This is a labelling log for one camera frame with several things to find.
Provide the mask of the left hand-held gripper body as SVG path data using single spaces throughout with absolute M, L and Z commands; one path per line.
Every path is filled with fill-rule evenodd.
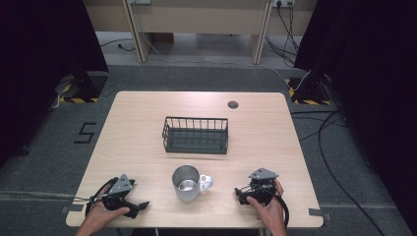
M 129 203 L 126 196 L 133 188 L 134 180 L 130 180 L 126 174 L 120 177 L 115 177 L 110 181 L 109 187 L 101 196 L 104 206 L 109 210 L 115 210 L 120 207 L 128 207 L 130 210 L 135 209 L 139 211 L 138 206 Z

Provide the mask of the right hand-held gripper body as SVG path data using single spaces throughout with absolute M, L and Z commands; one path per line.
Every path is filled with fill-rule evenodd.
M 277 177 L 277 173 L 263 167 L 257 169 L 249 175 L 249 185 L 241 189 L 244 192 L 243 197 L 252 197 L 259 204 L 268 205 L 276 191 L 274 180 Z

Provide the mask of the person's left hand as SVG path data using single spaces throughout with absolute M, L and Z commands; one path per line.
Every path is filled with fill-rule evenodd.
M 97 197 L 85 218 L 85 224 L 89 228 L 97 231 L 113 219 L 122 216 L 129 211 L 130 209 L 128 207 L 120 207 L 115 210 L 109 210 L 104 206 L 101 197 Z

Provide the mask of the person's right hand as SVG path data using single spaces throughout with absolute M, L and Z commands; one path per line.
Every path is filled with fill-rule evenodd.
M 247 200 L 257 212 L 258 220 L 260 220 L 265 227 L 273 225 L 284 226 L 283 208 L 276 198 L 272 198 L 267 206 L 262 206 L 252 197 L 247 197 Z

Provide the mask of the grey tape strip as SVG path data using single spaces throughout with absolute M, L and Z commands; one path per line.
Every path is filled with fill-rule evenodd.
M 61 208 L 61 212 L 62 213 L 68 213 L 68 212 L 71 212 L 71 211 L 79 212 L 79 211 L 82 211 L 83 209 L 84 209 L 84 205 L 71 204 L 69 206 L 63 206 Z
M 328 212 L 324 212 L 322 209 L 319 208 L 310 208 L 309 214 L 311 216 L 321 216 L 324 221 L 331 221 L 331 214 Z

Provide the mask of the black tape floor mark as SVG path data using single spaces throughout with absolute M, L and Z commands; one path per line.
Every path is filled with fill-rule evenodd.
M 94 131 L 90 131 L 89 128 L 94 127 L 95 125 L 95 122 L 84 122 L 82 128 L 78 133 L 79 138 L 77 140 L 74 140 L 74 143 L 77 145 L 89 144 L 94 136 Z

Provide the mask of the black stand base striped tape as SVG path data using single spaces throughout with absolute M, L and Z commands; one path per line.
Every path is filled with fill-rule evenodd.
M 307 72 L 300 78 L 285 79 L 291 101 L 295 104 L 330 105 L 324 76 Z
M 82 78 L 64 77 L 56 87 L 57 103 L 96 103 L 108 79 L 103 72 L 87 72 Z

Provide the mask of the black curtain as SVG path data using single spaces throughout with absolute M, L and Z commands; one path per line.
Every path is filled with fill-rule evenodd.
M 317 0 L 295 65 L 317 64 L 417 235 L 417 0 Z
M 83 0 L 0 0 L 0 167 L 30 139 L 64 77 L 106 70 Z

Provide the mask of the beige background desk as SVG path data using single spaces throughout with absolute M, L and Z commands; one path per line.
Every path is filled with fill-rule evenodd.
M 133 38 L 138 61 L 148 60 L 152 33 L 246 35 L 252 62 L 261 61 L 267 35 L 302 36 L 318 0 L 295 0 L 290 8 L 272 7 L 272 0 L 83 0 L 96 31 L 125 31 Z

